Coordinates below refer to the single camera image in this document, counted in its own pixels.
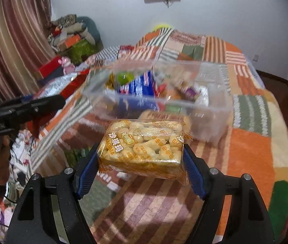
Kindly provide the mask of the person's left hand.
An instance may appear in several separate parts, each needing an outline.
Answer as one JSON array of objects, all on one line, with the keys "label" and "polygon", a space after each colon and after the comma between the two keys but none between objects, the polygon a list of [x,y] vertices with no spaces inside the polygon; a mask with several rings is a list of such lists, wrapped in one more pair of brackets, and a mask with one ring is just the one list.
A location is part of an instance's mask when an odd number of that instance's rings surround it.
[{"label": "person's left hand", "polygon": [[10,152],[10,138],[5,135],[3,137],[3,147],[0,151],[0,185],[5,186],[9,179],[9,157]]}]

